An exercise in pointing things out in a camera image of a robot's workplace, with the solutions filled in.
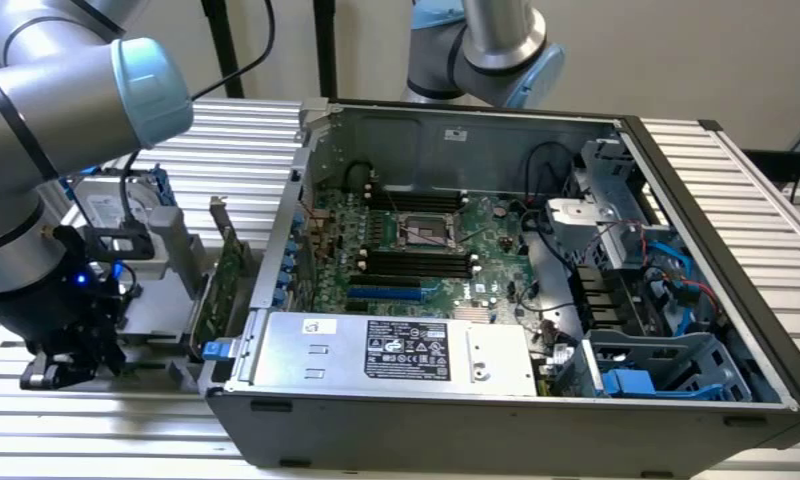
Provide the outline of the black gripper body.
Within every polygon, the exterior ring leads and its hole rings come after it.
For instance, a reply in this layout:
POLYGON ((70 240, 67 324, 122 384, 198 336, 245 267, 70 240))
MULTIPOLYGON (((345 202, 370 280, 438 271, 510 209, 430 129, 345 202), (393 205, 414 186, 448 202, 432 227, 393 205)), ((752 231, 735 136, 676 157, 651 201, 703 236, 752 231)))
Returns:
POLYGON ((57 227, 47 236, 66 252, 54 270, 30 285, 0 293, 0 322, 30 346, 47 354, 71 354, 71 326, 113 326, 125 311, 118 276, 98 275, 86 242, 71 227, 57 227))

